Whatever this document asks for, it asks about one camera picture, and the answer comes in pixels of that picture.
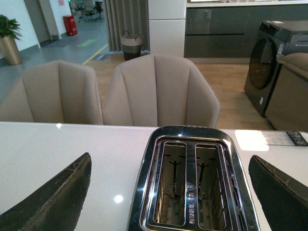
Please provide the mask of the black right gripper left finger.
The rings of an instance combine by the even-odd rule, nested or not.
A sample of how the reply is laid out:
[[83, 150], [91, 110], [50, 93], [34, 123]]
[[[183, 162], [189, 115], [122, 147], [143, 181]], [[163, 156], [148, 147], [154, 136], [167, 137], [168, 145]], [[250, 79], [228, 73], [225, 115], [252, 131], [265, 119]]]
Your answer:
[[27, 198], [1, 214], [2, 231], [75, 230], [90, 185], [92, 161], [84, 153]]

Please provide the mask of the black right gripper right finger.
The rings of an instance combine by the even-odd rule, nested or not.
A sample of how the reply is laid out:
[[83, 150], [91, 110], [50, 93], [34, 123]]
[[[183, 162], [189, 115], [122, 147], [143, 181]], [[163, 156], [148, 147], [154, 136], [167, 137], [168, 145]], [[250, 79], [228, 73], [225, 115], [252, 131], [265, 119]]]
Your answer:
[[308, 187], [261, 157], [251, 157], [253, 189], [273, 231], [308, 229]]

